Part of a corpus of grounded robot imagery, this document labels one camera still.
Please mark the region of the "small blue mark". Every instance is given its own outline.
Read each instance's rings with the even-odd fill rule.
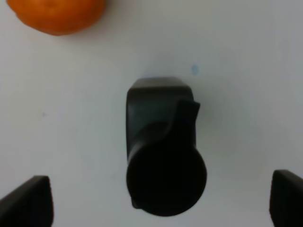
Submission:
[[[191,67],[191,72],[194,76],[198,75],[199,73],[199,66],[197,66],[196,64],[194,64],[192,67]]]

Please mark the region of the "orange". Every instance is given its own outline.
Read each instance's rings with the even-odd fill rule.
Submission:
[[[105,0],[7,0],[26,25],[51,35],[68,35],[93,25]]]

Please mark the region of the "white table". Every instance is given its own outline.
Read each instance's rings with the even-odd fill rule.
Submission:
[[[55,227],[272,226],[273,171],[303,176],[302,20],[301,0],[109,0],[54,37],[1,1],[0,197],[48,175]],[[146,76],[181,77],[202,104],[208,182],[173,218],[134,210],[125,183],[126,93]]]

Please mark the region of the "white background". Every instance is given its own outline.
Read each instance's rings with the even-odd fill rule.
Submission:
[[[55,227],[272,226],[273,171],[303,176],[302,22],[302,0],[109,0],[54,37],[2,0],[0,197],[48,175]],[[202,104],[205,193],[173,218],[134,210],[125,183],[126,93],[147,76],[181,77]]]

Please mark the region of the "black object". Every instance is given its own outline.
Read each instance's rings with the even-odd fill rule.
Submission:
[[[288,170],[276,170],[269,211],[275,227],[303,227],[303,179]]]
[[[50,227],[53,199],[47,176],[34,176],[0,200],[0,227]]]
[[[173,216],[201,197],[207,173],[196,150],[199,107],[177,78],[140,79],[128,91],[126,181],[135,208]]]

